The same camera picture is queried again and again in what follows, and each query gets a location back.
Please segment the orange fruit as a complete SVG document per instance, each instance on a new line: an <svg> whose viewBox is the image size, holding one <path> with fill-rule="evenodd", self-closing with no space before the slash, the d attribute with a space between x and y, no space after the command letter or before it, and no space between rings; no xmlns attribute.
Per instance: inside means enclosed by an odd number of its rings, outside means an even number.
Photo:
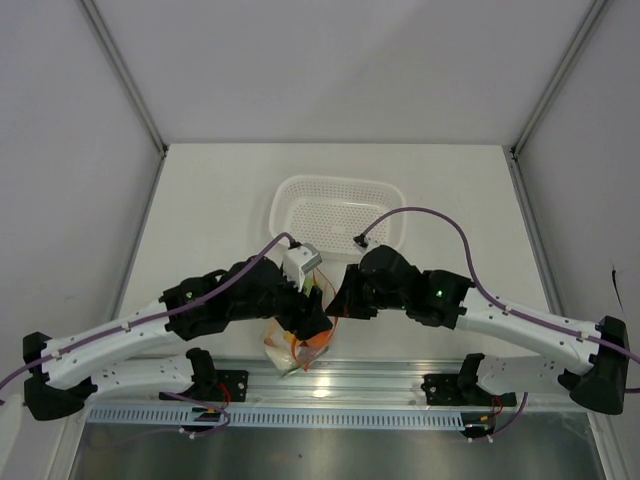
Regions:
<svg viewBox="0 0 640 480"><path fill-rule="evenodd" d="M330 344L332 336L331 330L324 331L306 340L305 343L309 348L322 349Z"/></svg>

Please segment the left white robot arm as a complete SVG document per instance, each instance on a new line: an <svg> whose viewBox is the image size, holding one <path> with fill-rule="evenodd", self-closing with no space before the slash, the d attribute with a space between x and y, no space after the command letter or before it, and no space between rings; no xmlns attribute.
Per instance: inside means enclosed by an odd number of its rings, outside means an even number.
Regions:
<svg viewBox="0 0 640 480"><path fill-rule="evenodd" d="M254 256L172 287L147 307L62 339L34 332L23 339L30 376L24 402L38 421L83 410L99 397L152 395L219 400L224 394L211 355L201 348L165 360L138 354L223 332L237 321L274 319L299 340L328 332L333 323L311 276L321 264L308 246L285 253L280 264Z"/></svg>

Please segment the clear orange zip top bag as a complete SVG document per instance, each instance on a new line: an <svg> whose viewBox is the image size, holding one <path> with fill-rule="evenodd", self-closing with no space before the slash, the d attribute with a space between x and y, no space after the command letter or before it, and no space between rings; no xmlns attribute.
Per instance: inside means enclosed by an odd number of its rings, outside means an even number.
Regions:
<svg viewBox="0 0 640 480"><path fill-rule="evenodd" d="M319 267L313 271L313 274L307 278L307 281L308 289L302 293L309 294L312 287L320 288L323 291L322 305L325 310L335 297L336 288ZM281 328L279 321L276 318L269 319L262 330L261 340L263 348L266 345L269 345L289 350L294 359L299 363L300 368L297 371L302 370L307 372L311 366L329 350L334 335L336 334L339 318L331 316L328 317L333 322L333 328L331 329L333 336L330 344L322 349L309 348L305 341L298 340L293 334Z"/></svg>

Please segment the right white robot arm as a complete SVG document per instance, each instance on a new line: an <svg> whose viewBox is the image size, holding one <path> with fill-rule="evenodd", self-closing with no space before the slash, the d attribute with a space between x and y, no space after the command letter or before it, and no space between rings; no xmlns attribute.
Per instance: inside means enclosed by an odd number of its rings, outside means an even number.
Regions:
<svg viewBox="0 0 640 480"><path fill-rule="evenodd" d="M521 357L471 353L456 374L427 374L422 389L435 406L506 406L517 395L566 395L606 415L624 409L629 359L626 325L606 316L579 321L525 309L483 292L478 282L445 270L421 271L388 246L347 266L326 309L330 316L369 320L400 310L427 327L491 336L528 350Z"/></svg>

